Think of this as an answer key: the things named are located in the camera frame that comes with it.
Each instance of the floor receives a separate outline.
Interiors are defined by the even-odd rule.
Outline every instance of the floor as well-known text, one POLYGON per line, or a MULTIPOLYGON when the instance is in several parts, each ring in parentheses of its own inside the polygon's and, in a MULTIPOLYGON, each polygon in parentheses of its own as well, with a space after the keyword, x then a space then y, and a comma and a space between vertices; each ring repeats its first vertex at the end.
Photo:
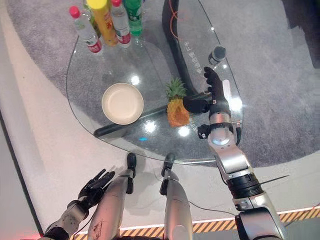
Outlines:
POLYGON ((0 239, 37 239, 39 238, 38 229, 27 203, 1 124, 0 153, 0 239))
MULTIPOLYGON (((0 0, 0 109, 43 229, 57 220, 86 181, 100 169, 117 171, 127 153, 97 140, 77 122, 68 101, 46 79, 22 45, 0 0)), ((256 168, 278 211, 312 207, 320 199, 320 153, 271 167, 256 168)), ((126 198, 123 227, 163 223, 159 195, 162 163, 139 158, 134 193, 126 198)), ((174 167, 190 201, 235 213, 231 195, 216 168, 174 167)), ((229 217, 191 206, 193 220, 229 217)))

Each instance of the glass table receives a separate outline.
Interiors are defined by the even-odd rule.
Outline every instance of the glass table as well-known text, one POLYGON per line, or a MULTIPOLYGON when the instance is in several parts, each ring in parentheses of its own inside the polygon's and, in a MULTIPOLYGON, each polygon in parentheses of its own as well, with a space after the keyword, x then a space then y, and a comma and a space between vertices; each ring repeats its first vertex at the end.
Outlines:
MULTIPOLYGON (((198 0, 146 1, 142 19, 143 33, 128 48, 104 46, 97 56, 77 41, 66 79, 70 107, 89 133, 126 151, 157 160, 174 153, 185 164, 213 162, 207 140, 197 133, 198 126, 209 123, 209 114, 191 114, 188 125, 170 127, 165 89, 172 77, 180 77, 187 95, 209 99, 203 69, 213 67, 208 57, 220 45, 215 29, 198 0), (132 124, 117 125, 103 113, 102 96, 116 83, 132 84, 143 96, 143 113, 132 124)), ((227 59, 214 70, 229 80, 232 99, 239 100, 227 59)), ((242 109, 230 106, 231 121, 241 123, 242 109)))

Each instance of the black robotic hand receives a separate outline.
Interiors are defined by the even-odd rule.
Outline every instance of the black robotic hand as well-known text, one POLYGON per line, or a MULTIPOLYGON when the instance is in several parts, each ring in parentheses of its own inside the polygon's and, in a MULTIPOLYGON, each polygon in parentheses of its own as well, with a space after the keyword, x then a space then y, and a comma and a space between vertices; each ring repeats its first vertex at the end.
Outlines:
POLYGON ((194 99, 192 96, 183 98, 185 109, 194 114, 206 113, 209 111, 209 118, 212 114, 218 112, 230 113, 228 101, 224 95, 223 83, 218 74, 211 67, 204 67, 204 77, 206 83, 210 85, 207 89, 211 93, 211 100, 194 99))
POLYGON ((78 201, 88 209, 100 202, 108 187, 108 183, 115 176, 114 171, 105 172, 106 169, 103 169, 93 179, 89 180, 78 195, 78 201))

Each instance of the yellow and black striped tape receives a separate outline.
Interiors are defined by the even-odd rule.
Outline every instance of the yellow and black striped tape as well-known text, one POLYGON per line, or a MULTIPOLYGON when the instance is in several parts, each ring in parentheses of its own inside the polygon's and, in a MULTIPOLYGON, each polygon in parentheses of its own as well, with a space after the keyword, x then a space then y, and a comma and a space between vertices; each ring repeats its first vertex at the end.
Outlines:
MULTIPOLYGON (((301 221, 304 219, 320 218, 320 206, 313 207, 308 210, 297 210, 286 213, 280 213, 279 217, 283 223, 301 221)), ((214 220, 196 222, 193 224, 194 233, 207 233, 226 230, 237 229, 234 218, 228 220, 214 220)), ((163 226, 147 227, 147 228, 135 228, 135 229, 120 229, 120 236, 145 236, 145 237, 162 237, 164 234, 163 226)), ((88 240, 87 234, 77 234, 73 240, 88 240)))

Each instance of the pineapple crown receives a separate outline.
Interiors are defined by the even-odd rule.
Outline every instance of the pineapple crown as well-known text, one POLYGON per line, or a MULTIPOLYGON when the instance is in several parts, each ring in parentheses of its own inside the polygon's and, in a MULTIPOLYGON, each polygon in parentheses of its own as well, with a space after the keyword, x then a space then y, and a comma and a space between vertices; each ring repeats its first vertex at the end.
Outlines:
POLYGON ((181 99, 186 96, 186 89, 180 77, 171 78, 171 82, 166 85, 166 96, 171 101, 172 99, 181 99))

